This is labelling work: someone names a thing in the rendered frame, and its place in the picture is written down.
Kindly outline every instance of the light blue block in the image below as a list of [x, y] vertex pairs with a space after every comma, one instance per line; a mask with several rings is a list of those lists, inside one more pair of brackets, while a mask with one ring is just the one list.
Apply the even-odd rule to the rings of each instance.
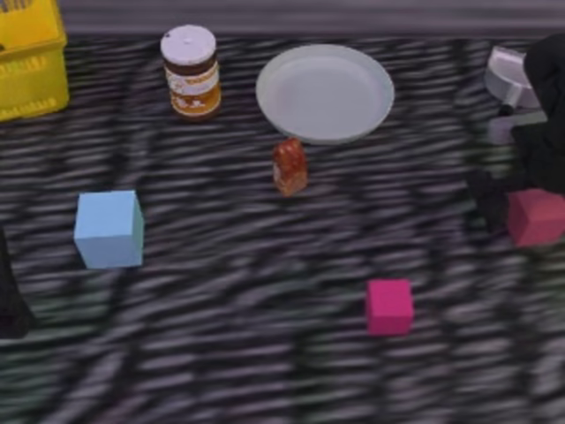
[[143, 263], [143, 233], [134, 191], [79, 196], [74, 242], [87, 268], [138, 267]]

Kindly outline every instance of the pink cube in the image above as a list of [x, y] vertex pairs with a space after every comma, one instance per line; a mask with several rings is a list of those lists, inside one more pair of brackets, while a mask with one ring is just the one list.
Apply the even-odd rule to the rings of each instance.
[[565, 198], [531, 189], [508, 195], [508, 232], [516, 246], [554, 243], [565, 231]]
[[365, 298], [367, 326], [374, 336], [410, 332], [414, 306], [409, 280], [371, 280]]

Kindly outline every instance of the yellow bin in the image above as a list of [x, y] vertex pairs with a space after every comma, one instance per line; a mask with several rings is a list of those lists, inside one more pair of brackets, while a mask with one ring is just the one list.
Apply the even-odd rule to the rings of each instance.
[[66, 43], [56, 0], [0, 0], [0, 121], [67, 105]]

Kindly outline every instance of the plate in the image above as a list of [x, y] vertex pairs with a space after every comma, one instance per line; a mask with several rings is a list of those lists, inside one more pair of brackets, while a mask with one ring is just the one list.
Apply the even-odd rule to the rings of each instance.
[[365, 137], [385, 120], [395, 100], [392, 79], [377, 61], [333, 44], [275, 57], [261, 71], [256, 94], [278, 131], [322, 145]]

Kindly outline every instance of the small reddish-brown bottle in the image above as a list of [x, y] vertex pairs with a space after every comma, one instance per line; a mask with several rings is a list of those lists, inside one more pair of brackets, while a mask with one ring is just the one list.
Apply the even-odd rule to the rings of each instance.
[[214, 116], [222, 94], [214, 35], [202, 26], [178, 26], [161, 40], [174, 110], [194, 122]]
[[288, 139], [275, 147], [273, 152], [275, 185], [283, 196], [289, 197], [308, 185], [306, 154], [302, 143]]

